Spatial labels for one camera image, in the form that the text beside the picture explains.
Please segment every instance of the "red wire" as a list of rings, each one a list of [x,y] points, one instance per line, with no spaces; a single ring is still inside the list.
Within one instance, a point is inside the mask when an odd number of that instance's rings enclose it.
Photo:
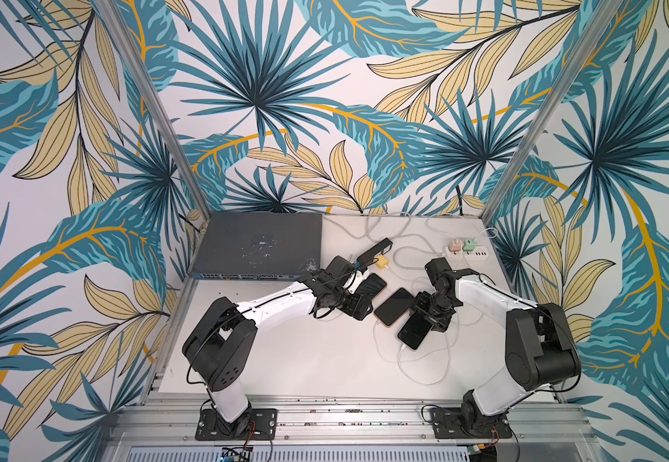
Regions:
[[[247,437],[247,440],[244,442],[244,446],[242,447],[242,451],[247,451],[247,444],[249,441],[253,438],[253,433],[255,433],[255,421],[253,420],[253,428],[249,431],[249,436]]]

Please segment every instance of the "power strip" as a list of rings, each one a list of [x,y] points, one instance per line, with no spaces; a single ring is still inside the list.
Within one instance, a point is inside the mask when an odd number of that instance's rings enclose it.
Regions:
[[[461,261],[483,262],[488,259],[489,251],[485,245],[477,245],[473,251],[462,252],[462,254],[460,252],[452,252],[449,248],[445,247],[444,255],[450,264],[457,264]]]

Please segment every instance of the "black smartphone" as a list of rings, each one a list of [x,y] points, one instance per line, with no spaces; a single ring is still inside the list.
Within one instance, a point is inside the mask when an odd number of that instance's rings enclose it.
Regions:
[[[422,340],[425,339],[431,328],[430,321],[419,313],[413,313],[399,331],[398,337],[407,347],[416,350],[422,345]]]
[[[406,310],[411,307],[413,301],[414,297],[411,296],[409,291],[401,288],[376,308],[373,314],[376,315],[376,318],[380,319],[382,323],[391,327],[401,315],[406,313]]]

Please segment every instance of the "metal extrusion pillar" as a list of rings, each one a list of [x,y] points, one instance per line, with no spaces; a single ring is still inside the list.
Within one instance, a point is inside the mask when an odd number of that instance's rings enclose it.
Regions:
[[[150,113],[150,116],[152,116],[153,122],[157,126],[165,145],[178,166],[178,171],[181,174],[181,177],[186,182],[189,191],[191,191],[193,201],[199,208],[201,216],[204,217],[204,221],[207,222],[209,220],[210,211],[207,207],[204,193],[201,192],[199,184],[193,177],[193,172],[188,165],[188,160],[183,152],[183,147],[178,141],[176,132],[173,129],[171,119],[168,117],[162,106],[162,102],[155,90],[150,74],[145,67],[145,62],[142,60],[142,56],[139,54],[139,50],[137,50],[134,38],[130,34],[129,26],[124,21],[121,12],[119,12],[117,0],[94,0],[93,4],[97,9],[100,18],[103,20],[104,24],[106,24],[109,37],[111,37],[111,41],[114,42],[114,46],[119,51],[119,55],[122,57],[122,62],[129,71],[129,74],[132,76],[132,79],[134,79],[139,94],[145,100],[147,111]]]
[[[584,68],[586,60],[596,47],[596,44],[601,39],[607,26],[617,13],[619,6],[622,5],[622,0],[603,0],[599,1],[586,30],[581,34],[579,43],[575,49],[571,51],[568,60],[566,60],[563,69],[558,74],[558,78],[552,85],[550,93],[542,102],[540,109],[537,111],[537,116],[533,120],[527,134],[522,138],[522,142],[517,147],[504,174],[499,179],[496,188],[493,190],[491,197],[486,203],[481,219],[486,226],[489,226],[493,214],[496,213],[499,203],[502,201],[509,188],[514,182],[514,177],[524,165],[524,161],[530,156],[532,148],[535,147],[537,139],[547,126],[550,117],[555,112],[555,109],[563,102],[563,98],[568,93],[570,86],[573,85],[575,78],[578,77],[581,69]]]

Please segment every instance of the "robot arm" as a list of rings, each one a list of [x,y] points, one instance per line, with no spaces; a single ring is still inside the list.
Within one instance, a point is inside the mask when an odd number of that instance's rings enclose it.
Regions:
[[[241,435],[247,428],[251,406],[237,377],[256,332],[321,308],[340,309],[363,320],[372,311],[372,298],[385,287],[377,275],[368,275],[367,266],[390,245],[390,241],[381,242],[356,264],[336,257],[326,270],[303,276],[258,300],[235,304],[222,297],[211,304],[186,340],[183,353],[207,384],[226,432]],[[580,374],[570,328],[558,305],[524,300],[485,282],[475,271],[454,271],[443,258],[433,259],[425,270],[436,292],[419,293],[412,316],[423,316],[433,330],[444,332],[455,307],[468,303],[506,330],[504,367],[463,397],[461,420],[467,433],[490,434],[510,407],[535,390]],[[225,338],[222,330],[231,332]]]

